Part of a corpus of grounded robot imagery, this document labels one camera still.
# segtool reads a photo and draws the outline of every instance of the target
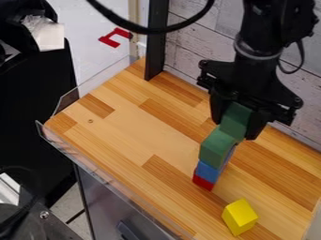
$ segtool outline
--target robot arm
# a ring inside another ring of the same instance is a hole
[[[221,123],[232,102],[251,109],[245,138],[254,140],[268,122],[290,126],[296,110],[303,106],[302,99],[280,82],[276,70],[281,67],[283,48],[294,42],[298,44],[303,65],[302,39],[313,35],[318,19],[313,13],[314,0],[243,3],[244,18],[235,41],[235,61],[201,61],[198,84],[209,90],[216,124]]]

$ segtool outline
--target blue block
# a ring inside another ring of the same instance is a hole
[[[220,176],[220,171],[213,169],[211,166],[200,160],[197,164],[195,175],[202,177],[210,183],[216,183]]]
[[[209,166],[208,164],[206,164],[204,161],[200,159],[197,164],[195,174],[207,180],[208,182],[215,184],[218,181],[223,169],[225,168],[226,164],[230,160],[231,156],[234,154],[235,149],[236,147],[233,147],[231,149],[230,153],[225,158],[223,165],[221,166],[220,169],[214,169],[212,166]]]

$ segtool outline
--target wood grain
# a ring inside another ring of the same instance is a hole
[[[90,112],[96,114],[101,118],[105,118],[106,116],[108,116],[110,113],[114,111],[114,109],[109,107],[107,104],[96,99],[94,96],[90,94],[79,99],[78,103],[82,104]]]
[[[259,220],[238,239],[300,239],[321,196],[320,153],[267,127],[237,148],[207,192],[191,177],[200,142],[215,127],[208,94],[167,72],[146,82],[143,65],[117,74],[46,127],[183,239],[235,239],[221,212],[240,198]]]

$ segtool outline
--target white paper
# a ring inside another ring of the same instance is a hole
[[[23,20],[41,52],[65,48],[65,27],[39,16],[26,16]]]

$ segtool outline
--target stacked blocks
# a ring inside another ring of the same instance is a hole
[[[223,212],[222,219],[234,236],[251,229],[258,216],[245,199],[228,204]]]
[[[231,103],[221,124],[201,144],[199,162],[192,178],[196,185],[207,190],[214,188],[236,146],[244,139],[251,113],[250,109]]]

